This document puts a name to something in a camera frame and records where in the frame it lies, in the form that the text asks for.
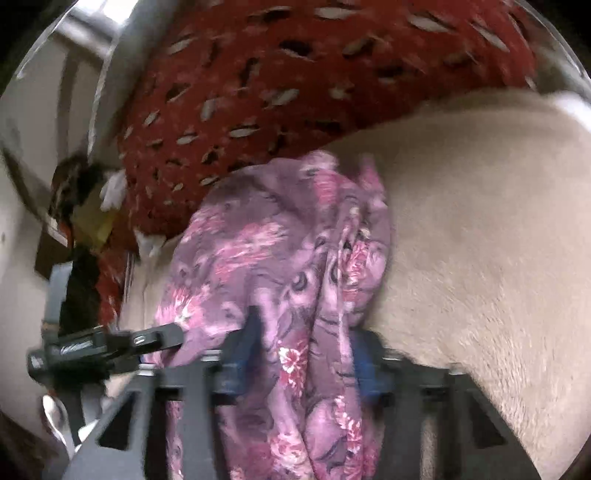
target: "black clamp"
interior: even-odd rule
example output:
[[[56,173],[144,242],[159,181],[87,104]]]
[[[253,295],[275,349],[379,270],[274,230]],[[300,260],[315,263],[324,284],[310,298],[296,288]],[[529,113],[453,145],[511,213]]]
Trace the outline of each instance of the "black clamp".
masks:
[[[188,446],[183,451],[184,478],[227,478],[214,406],[246,393],[261,333],[259,311],[250,307],[245,326],[229,333],[219,350],[182,367],[140,365],[82,443],[63,479],[167,478],[165,404],[170,400],[183,401],[180,437]]]
[[[416,365],[384,349],[377,334],[352,331],[363,400],[382,409],[385,431],[374,480],[421,478],[423,422],[436,431],[441,480],[540,480],[496,408],[467,373]]]

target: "beige surface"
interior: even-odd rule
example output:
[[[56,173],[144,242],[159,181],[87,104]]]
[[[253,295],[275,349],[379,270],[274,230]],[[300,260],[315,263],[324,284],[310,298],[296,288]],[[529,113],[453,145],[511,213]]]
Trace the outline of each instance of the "beige surface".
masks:
[[[535,96],[467,104],[329,148],[374,153],[389,192],[368,322],[418,362],[462,363],[553,480],[591,433],[591,135]]]

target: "blue plastic part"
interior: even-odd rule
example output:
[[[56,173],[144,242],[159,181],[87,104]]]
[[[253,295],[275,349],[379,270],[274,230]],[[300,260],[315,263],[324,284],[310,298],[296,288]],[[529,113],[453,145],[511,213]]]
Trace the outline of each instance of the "blue plastic part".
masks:
[[[361,400],[376,403],[394,387],[391,376],[382,370],[384,348],[379,337],[367,330],[351,330],[350,338]]]

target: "white wall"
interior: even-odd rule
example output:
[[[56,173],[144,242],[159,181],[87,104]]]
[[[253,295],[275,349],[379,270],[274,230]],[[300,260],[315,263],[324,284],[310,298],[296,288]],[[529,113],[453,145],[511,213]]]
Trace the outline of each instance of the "white wall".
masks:
[[[0,139],[48,188],[58,163],[57,102],[65,58],[64,47],[50,40],[0,99]],[[70,153],[85,145],[97,82],[98,72],[81,65],[70,111]],[[41,226],[25,214],[0,165],[0,409],[40,434],[37,401],[45,389],[29,378],[25,354],[40,344],[47,295],[47,282],[34,272]]]
[[[40,435],[37,402],[45,389],[28,376],[25,355],[41,343],[48,283],[34,271],[40,224],[26,213],[15,230],[17,241],[0,283],[0,410]]]

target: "fabric fold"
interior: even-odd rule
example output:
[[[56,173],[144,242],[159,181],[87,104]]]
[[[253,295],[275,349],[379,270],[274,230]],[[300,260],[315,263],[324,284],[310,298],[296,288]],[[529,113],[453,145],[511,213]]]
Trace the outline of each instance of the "fabric fold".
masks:
[[[249,392],[218,408],[232,480],[371,476],[378,455],[353,371],[349,329],[363,318],[389,254],[384,190],[370,158],[355,181],[315,151],[247,167],[220,182],[192,217],[157,309],[184,345],[182,365],[261,309],[262,360]],[[183,446],[169,411],[171,468]]]

